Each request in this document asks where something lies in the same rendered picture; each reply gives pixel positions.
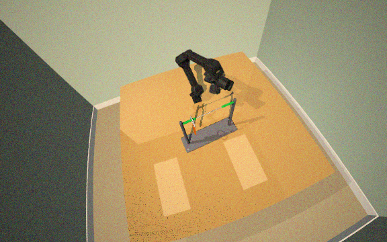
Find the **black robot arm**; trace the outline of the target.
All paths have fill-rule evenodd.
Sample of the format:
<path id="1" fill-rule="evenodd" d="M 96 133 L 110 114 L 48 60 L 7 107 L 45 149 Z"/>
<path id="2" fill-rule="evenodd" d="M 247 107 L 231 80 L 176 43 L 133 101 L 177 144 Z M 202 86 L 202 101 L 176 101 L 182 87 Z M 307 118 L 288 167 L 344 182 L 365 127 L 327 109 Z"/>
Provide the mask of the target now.
<path id="1" fill-rule="evenodd" d="M 200 97 L 200 94 L 204 92 L 204 89 L 201 85 L 198 84 L 196 81 L 196 78 L 191 70 L 191 67 L 189 66 L 189 62 L 193 61 L 196 64 L 200 65 L 204 68 L 206 71 L 204 73 L 204 76 L 207 76 L 208 80 L 211 81 L 210 86 L 210 93 L 213 94 L 220 94 L 220 88 L 223 90 L 227 90 L 230 87 L 230 81 L 228 78 L 223 76 L 223 68 L 221 67 L 221 64 L 213 58 L 205 58 L 192 50 L 186 50 L 185 52 L 181 53 L 179 56 L 175 57 L 175 62 L 179 65 L 179 67 L 182 67 L 190 85 L 191 85 L 191 93 L 190 96 L 192 97 L 192 100 L 194 103 L 201 102 L 202 99 Z M 218 73 L 216 73 L 219 71 Z M 216 84 L 213 84 L 216 83 Z"/>

